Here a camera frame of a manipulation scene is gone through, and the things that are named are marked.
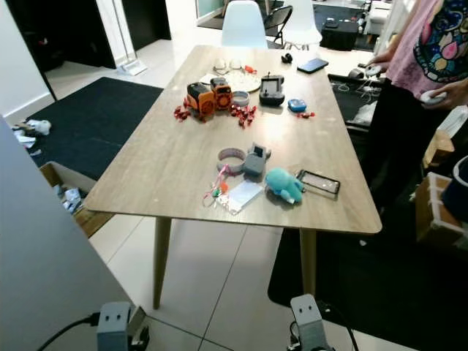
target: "white controller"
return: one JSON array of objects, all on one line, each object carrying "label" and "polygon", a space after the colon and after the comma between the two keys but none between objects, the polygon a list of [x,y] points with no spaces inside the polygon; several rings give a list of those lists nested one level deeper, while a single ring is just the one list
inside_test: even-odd
[{"label": "white controller", "polygon": [[426,105],[437,105],[438,103],[444,101],[447,97],[447,93],[445,91],[436,97],[431,97],[432,93],[434,93],[434,90],[428,90],[425,93],[422,93],[419,100],[421,100],[421,102]]},{"label": "white controller", "polygon": [[366,75],[368,77],[372,77],[374,75],[378,75],[382,71],[381,66],[369,66],[366,68]]}]

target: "pink shirt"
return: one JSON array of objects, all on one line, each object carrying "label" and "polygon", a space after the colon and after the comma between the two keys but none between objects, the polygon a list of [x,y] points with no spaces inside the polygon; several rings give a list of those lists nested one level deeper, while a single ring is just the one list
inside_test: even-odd
[{"label": "pink shirt", "polygon": [[392,84],[419,99],[424,91],[468,76],[464,0],[422,0],[388,67]]}]

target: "smartphone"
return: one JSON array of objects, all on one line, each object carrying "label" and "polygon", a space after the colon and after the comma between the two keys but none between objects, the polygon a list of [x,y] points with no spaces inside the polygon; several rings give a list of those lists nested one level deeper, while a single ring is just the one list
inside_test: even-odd
[{"label": "smartphone", "polygon": [[314,188],[321,189],[335,195],[338,194],[339,187],[341,185],[339,181],[309,172],[308,170],[300,170],[297,175],[297,179],[306,185],[313,186]]},{"label": "smartphone", "polygon": [[320,58],[314,58],[313,60],[307,62],[306,64],[302,64],[298,66],[298,71],[311,74],[311,73],[318,71],[319,69],[322,69],[323,67],[327,65],[328,65],[327,61],[323,61]]}]

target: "black chair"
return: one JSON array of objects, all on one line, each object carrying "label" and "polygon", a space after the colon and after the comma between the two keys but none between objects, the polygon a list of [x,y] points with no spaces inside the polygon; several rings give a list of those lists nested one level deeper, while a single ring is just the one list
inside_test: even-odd
[{"label": "black chair", "polygon": [[291,14],[293,13],[292,6],[283,6],[274,9],[270,15],[266,16],[265,20],[263,21],[263,25],[265,26],[265,31],[272,29],[272,28],[279,28],[278,33],[275,36],[273,42],[267,40],[269,48],[280,48],[284,47],[283,42],[283,28],[286,25],[286,22],[290,19]]}]

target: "person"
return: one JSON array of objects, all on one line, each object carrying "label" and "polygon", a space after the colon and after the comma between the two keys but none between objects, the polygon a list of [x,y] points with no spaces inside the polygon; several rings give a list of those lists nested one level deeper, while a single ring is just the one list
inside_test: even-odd
[{"label": "person", "polygon": [[[416,0],[400,34],[369,62],[387,76],[362,164],[379,211],[405,189],[450,110],[468,104],[467,51],[468,0]],[[429,90],[447,96],[425,105],[420,96]]]}]

